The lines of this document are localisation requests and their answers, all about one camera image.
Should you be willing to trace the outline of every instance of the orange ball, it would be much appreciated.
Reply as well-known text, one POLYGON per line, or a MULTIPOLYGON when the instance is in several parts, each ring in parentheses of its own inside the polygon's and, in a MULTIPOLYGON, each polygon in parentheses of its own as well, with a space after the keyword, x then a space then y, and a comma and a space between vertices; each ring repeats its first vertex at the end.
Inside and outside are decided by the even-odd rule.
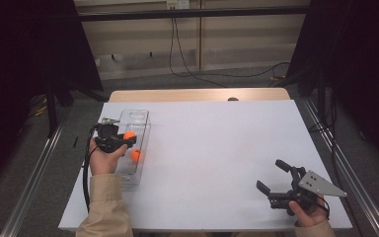
POLYGON ((137 162, 138 158, 140 156, 140 150, 131 151, 130 156, 131 156, 131 160, 133 160, 133 162, 137 162))
POLYGON ((128 131, 124 134, 124 136, 122 137, 122 139, 129 139, 130 137, 133 137, 133 136, 136 136, 136 133, 132 132, 132 131, 128 131))

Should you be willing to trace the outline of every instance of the hand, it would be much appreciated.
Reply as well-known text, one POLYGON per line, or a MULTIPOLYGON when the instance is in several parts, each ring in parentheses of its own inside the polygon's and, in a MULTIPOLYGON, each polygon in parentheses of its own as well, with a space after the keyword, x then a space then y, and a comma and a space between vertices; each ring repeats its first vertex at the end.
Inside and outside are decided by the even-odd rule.
MULTIPOLYGON (((319 197, 320 198, 317 198, 317 203, 325 206, 323 196, 319 197)), ((297 215, 297 225, 299 227, 312 227, 328 219, 326 211, 316 205, 312 205, 307 211, 304 211, 303 208, 301 208, 301 206, 294 200, 292 200, 288 205, 294 214, 297 215)))
POLYGON ((91 143, 89 144, 89 152, 94 151, 91 154, 90 160, 92 175, 113 174, 118 163, 118 158, 124 155, 127 150, 127 145, 122 145, 113 153, 105 153, 100 148, 96 147, 97 143, 95 142, 95 139, 92 138, 91 143))

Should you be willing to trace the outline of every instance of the electrical cable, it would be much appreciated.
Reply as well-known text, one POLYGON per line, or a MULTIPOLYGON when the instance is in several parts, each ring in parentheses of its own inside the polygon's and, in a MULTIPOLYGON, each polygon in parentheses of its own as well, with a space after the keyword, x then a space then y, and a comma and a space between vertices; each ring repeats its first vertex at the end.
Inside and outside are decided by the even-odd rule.
POLYGON ((326 208, 326 207, 324 207, 323 205, 320 205, 320 204, 318 204, 318 203, 316 203, 316 206, 318 206, 319 208, 323 209, 323 210, 326 212, 326 217, 327 217, 328 220, 329 220, 329 216, 330 216, 330 214, 331 214, 331 208, 329 207, 328 202, 327 202, 324 198, 322 198, 322 197, 320 197, 320 196, 318 196, 318 198, 320 198, 320 199, 325 203, 325 205, 326 205, 328 208, 326 208))
POLYGON ((95 130, 98 128, 98 125, 93 125, 89 131, 88 134, 88 139, 87 139, 87 145, 86 145, 86 150, 85 150, 85 158, 84 158, 84 165, 82 166, 83 168, 83 173, 82 173, 82 187, 83 187, 83 192, 84 192, 84 197, 85 197, 85 203, 86 207, 89 212, 89 204, 90 204, 90 198, 89 198, 89 191, 88 191, 88 170, 89 170, 89 164, 91 160, 91 155, 94 153, 94 151, 98 148, 95 147, 91 152, 89 152, 89 146, 91 143, 91 139, 94 136, 95 130))
POLYGON ((272 79, 271 79, 270 83, 267 85, 268 88, 271 87, 273 85, 273 83, 275 82, 275 71, 273 69, 274 69, 274 67, 271 68, 271 70, 272 70, 272 77, 271 78, 272 79))
POLYGON ((45 102, 45 95, 41 95, 40 97, 39 97, 39 96, 34 96, 34 97, 30 100, 30 107, 33 107, 33 106, 37 105, 37 104, 40 103, 41 101, 43 101, 43 103, 45 102))
POLYGON ((171 51, 170 51, 170 53, 169 53, 169 66, 170 66, 171 72, 172 72, 174 75, 179 76, 179 77, 187 77, 187 76, 182 76, 182 75, 179 75, 179 74, 175 73, 174 70, 172 69, 172 49, 173 49, 173 46, 174 46, 175 29, 177 30, 177 40, 178 40, 178 46, 179 46, 179 48, 180 48, 181 58, 182 58, 182 60, 183 60, 184 67, 186 68, 187 72, 189 73, 189 76, 192 76, 193 78, 195 78, 195 79, 197 79, 197 80, 200 80, 200 81, 208 82, 208 83, 211 83, 211 84, 214 84, 214 85, 217 85, 217 86, 223 87, 223 88, 227 88, 227 86, 224 86, 224 85, 222 85, 222 84, 220 84, 220 83, 217 83, 217 82, 213 82, 213 81, 210 81, 210 80, 205 80, 205 79, 199 78, 199 77, 195 76, 194 74, 192 74, 192 73, 190 72, 190 70, 189 70, 188 67, 187 67, 187 63, 186 63, 186 61, 184 60, 183 50, 182 50, 182 48, 181 48, 181 41, 180 41, 180 37, 179 37, 179 34, 178 34, 177 19, 175 19, 175 18, 172 19, 172 43, 171 43, 171 51))
POLYGON ((181 40, 180 40, 180 36, 179 36, 179 32, 178 32, 177 19, 175 19, 175 18, 172 19, 172 39, 171 39, 171 50, 170 50, 170 53, 169 53, 169 66, 170 66, 171 72, 174 75, 176 75, 176 76, 179 76, 179 77, 194 77, 195 79, 198 79, 198 80, 201 80, 201 81, 205 81, 205 82, 209 82, 209 83, 212 83, 212 84, 215 84, 215 85, 218 85, 218 86, 226 88, 226 86, 224 86, 224 85, 221 85, 221 84, 213 82, 213 81, 205 80, 205 79, 199 78, 197 76, 223 76, 223 77, 235 77, 235 78, 250 78, 250 77, 256 77, 256 76, 264 75, 264 74, 266 74, 266 73, 268 73, 270 71, 273 72, 273 70, 276 67, 278 67, 280 65, 284 65, 284 64, 289 64, 289 62, 280 62, 280 63, 277 63, 277 64, 273 65, 273 67, 271 67, 270 69, 267 69, 267 70, 265 70, 263 72, 260 72, 260 73, 251 74, 251 75, 231 75, 231 74, 221 74, 221 73, 193 73, 193 72, 191 72, 188 69, 186 61, 184 59, 184 55, 183 55, 183 51, 182 51, 182 47, 181 47, 181 40), (172 68, 172 50, 173 50, 173 47, 174 47, 175 31, 177 31, 177 41, 178 41, 178 45, 179 45, 179 49, 180 49, 181 58, 182 58, 182 61, 184 63, 184 66, 186 68, 186 71, 189 73, 189 75, 180 75, 180 74, 177 74, 173 70, 173 68, 172 68))
POLYGON ((337 115, 336 115, 337 110, 336 110, 336 105, 335 105, 335 109, 334 109, 334 105, 335 105, 334 102, 331 101, 331 105, 330 105, 330 107, 328 108, 328 110, 325 113, 325 120, 323 120, 323 121, 319 120, 318 122, 316 122, 315 124, 313 124, 312 126, 310 126, 309 128, 307 128, 307 130, 309 132, 321 132, 321 131, 329 130, 331 127, 333 127, 334 122, 336 122, 336 120, 337 120, 337 115), (327 125, 326 119, 328 118, 329 115, 331 115, 332 124, 327 125), (314 127, 317 127, 318 125, 320 125, 321 128, 312 129, 314 127))
MULTIPOLYGON (((331 160, 332 160, 332 166, 334 168, 334 172, 335 172, 335 176, 337 179, 338 186, 340 187, 341 190, 343 190, 343 184, 341 183, 341 178, 340 178, 340 174, 338 172, 337 160, 336 160, 336 144, 337 144, 337 141, 335 139, 335 137, 336 137, 335 124, 336 124, 337 118, 338 118, 337 99, 336 99, 334 91, 332 91, 332 94, 331 94, 331 122, 332 122, 331 160)), ((363 234, 362 234, 361 228, 360 228, 358 222, 356 221, 356 216, 355 216, 355 213, 354 213, 354 211, 350 205, 350 202, 347 198, 345 198, 344 200, 345 200, 346 205, 349 208, 349 211, 350 211, 352 218, 355 222, 356 228, 359 232, 359 236, 362 237, 363 234)))
POLYGON ((34 113, 32 114, 29 114, 27 116, 27 118, 31 118, 31 117, 38 117, 40 116, 42 113, 44 113, 44 111, 47 109, 47 106, 43 106, 41 107, 40 109, 38 109, 37 111, 35 111, 34 113))

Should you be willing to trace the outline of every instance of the transparent box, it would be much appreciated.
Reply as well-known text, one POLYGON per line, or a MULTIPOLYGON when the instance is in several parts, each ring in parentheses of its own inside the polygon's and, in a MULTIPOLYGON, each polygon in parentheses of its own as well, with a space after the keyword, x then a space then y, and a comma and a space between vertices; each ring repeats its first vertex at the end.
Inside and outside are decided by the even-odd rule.
POLYGON ((140 184, 143 172, 144 158, 150 134, 150 119, 148 111, 126 110, 121 112, 118 133, 132 131, 136 134, 136 143, 118 160, 115 172, 121 174, 124 187, 140 184))

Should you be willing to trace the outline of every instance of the metal rail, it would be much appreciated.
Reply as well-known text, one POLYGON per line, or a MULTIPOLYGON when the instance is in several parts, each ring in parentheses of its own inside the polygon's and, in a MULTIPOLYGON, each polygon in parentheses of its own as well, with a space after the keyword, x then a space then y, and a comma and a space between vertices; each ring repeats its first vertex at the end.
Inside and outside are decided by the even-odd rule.
POLYGON ((188 10, 154 10, 139 12, 97 12, 79 13, 78 15, 64 16, 31 16, 26 20, 53 21, 120 21, 120 20, 144 20, 144 19, 171 19, 171 18, 202 18, 202 17, 236 17, 257 15, 297 15, 306 13, 319 14, 335 5, 325 7, 286 6, 286 7, 262 7, 262 8, 220 8, 220 9, 188 9, 188 10))
POLYGON ((13 209, 10 217, 8 218, 4 229, 1 232, 0 237, 15 237, 20 230, 20 227, 24 221, 24 218, 27 214, 27 211, 30 207, 30 204, 33 201, 33 198, 37 192, 39 182, 41 180, 42 174, 45 171, 45 167, 53 153, 53 150, 57 144, 57 141, 60 137, 61 131, 64 124, 67 121, 70 108, 65 109, 65 113, 62 115, 62 120, 54 132, 53 136, 47 139, 41 155, 38 158, 38 162, 30 176, 29 181, 26 184, 26 187, 23 190, 23 193, 20 196, 20 199, 17 202, 17 205, 13 209))
MULTIPOLYGON (((334 137, 329 130, 323 129, 323 126, 319 123, 319 117, 317 116, 316 106, 309 100, 305 100, 304 103, 306 105, 306 108, 313 122, 317 125, 318 129, 321 130, 321 135, 323 139, 325 140, 326 144, 328 145, 328 148, 332 150, 332 141, 334 137)), ((338 167, 341 169, 346 181, 348 182, 352 192, 354 193, 354 196, 356 197, 359 204, 361 205, 361 208, 364 211, 365 215, 367 216, 369 222, 371 223, 374 231, 377 233, 377 236, 379 236, 379 209, 378 207, 376 206, 374 201, 371 199, 367 190, 362 186, 361 182, 359 181, 358 177, 355 175, 355 172, 353 171, 352 167, 347 161, 345 155, 341 151, 341 148, 337 144, 335 144, 334 152, 335 152, 335 157, 337 158, 336 160, 337 160, 338 167)))

